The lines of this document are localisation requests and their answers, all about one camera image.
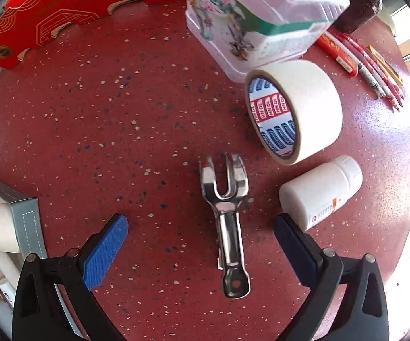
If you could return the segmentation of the white pill bottle red text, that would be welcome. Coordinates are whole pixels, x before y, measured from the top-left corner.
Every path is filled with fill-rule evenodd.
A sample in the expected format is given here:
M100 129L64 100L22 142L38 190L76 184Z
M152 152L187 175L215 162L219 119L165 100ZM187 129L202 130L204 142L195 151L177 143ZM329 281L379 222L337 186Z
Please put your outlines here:
M362 182L362 169L357 161L340 155L284 183L279 189L282 211L306 232L345 205Z

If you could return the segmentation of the silver metal clip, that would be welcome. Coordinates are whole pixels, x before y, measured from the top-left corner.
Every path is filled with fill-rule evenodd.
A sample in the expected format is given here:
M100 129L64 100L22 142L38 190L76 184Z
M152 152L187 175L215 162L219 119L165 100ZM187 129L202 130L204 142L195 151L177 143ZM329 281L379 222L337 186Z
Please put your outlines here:
M241 157L228 153L226 158L227 191L220 194L213 160L199 162L202 196L214 212L217 228L217 268L223 272L223 293L229 299L241 299L250 293L250 276L245 268L239 207L249 193L246 168Z

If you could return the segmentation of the wide white tape roll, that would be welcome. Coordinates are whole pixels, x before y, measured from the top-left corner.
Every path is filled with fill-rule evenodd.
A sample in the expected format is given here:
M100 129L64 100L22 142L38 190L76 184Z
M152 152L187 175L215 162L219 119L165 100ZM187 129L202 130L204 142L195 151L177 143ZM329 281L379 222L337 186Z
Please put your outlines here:
M318 65L303 59L270 63L249 72L247 111L265 149L294 165L332 145L343 124L340 96Z

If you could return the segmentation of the white bottle blue label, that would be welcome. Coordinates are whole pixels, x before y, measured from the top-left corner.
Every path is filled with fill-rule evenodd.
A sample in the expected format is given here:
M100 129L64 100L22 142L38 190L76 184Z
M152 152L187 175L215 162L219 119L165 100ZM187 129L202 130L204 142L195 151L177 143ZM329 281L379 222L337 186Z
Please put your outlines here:
M6 278L3 278L0 280L0 291L5 297L8 304L11 306L11 308L13 308L15 304L16 292L15 292L14 287L11 285L11 283Z

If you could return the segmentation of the white masking tape roll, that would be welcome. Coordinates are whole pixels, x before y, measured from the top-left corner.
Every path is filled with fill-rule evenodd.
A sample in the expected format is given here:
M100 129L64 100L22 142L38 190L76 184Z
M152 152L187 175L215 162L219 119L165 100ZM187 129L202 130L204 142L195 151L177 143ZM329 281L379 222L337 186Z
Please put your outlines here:
M0 251L20 253L11 206L0 202Z

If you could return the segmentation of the white tray with grey rim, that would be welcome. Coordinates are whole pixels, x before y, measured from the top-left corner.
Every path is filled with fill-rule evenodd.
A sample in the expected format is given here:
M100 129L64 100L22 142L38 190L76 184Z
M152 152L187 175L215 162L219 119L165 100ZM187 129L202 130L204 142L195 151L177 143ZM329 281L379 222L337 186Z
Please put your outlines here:
M26 257L48 257L38 200L0 182L0 292L13 308Z

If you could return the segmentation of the white grey pen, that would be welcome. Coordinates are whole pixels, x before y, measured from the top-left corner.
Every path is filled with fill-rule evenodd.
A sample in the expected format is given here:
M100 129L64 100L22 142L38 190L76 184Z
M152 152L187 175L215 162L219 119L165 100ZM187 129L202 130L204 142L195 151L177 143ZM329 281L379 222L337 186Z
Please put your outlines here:
M329 39L331 39L343 52L345 52L358 66L359 68L359 74L364 78L364 80L372 87L374 90L375 94L379 98L385 98L386 92L384 89L380 86L378 80L375 78L375 76L372 75L372 73L369 71L368 67L362 63L360 59L357 58L357 56L351 52L350 49L347 48L346 45L344 45L341 41L339 41L335 36L333 36L329 31L325 31L324 35L327 36Z

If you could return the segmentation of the red marker pen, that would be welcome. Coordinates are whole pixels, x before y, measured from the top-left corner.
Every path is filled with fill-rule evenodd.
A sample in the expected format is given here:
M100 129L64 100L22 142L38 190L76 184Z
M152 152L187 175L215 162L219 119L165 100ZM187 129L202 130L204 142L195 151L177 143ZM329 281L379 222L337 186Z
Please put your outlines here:
M358 75L358 65L332 39L326 36L326 34L322 34L315 44L346 70L348 75L351 77Z

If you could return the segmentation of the yellow slim utility knife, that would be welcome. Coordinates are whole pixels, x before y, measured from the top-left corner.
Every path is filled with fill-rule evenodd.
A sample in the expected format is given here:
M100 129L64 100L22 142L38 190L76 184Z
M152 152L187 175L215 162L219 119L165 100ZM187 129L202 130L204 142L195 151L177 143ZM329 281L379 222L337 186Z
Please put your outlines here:
M371 45L366 46L366 50L370 53L373 58L382 65L382 67L388 72L388 74L395 80L395 82L399 86L403 86L402 78L400 77L399 73L388 63L380 53L375 50Z

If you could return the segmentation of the clear plastic storage box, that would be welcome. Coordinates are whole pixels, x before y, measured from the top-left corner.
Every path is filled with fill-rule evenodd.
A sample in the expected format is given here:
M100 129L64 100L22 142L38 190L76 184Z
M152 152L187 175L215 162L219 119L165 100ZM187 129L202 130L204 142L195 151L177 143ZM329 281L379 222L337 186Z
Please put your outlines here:
M187 0L188 29L226 76L305 54L349 0Z

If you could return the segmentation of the dark brown glass bottle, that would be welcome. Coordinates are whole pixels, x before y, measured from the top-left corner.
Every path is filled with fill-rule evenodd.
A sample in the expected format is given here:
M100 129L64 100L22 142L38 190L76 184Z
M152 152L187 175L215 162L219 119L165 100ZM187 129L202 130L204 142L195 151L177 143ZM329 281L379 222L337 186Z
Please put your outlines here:
M351 34L381 12L383 0L349 0L348 8L332 25L333 29Z

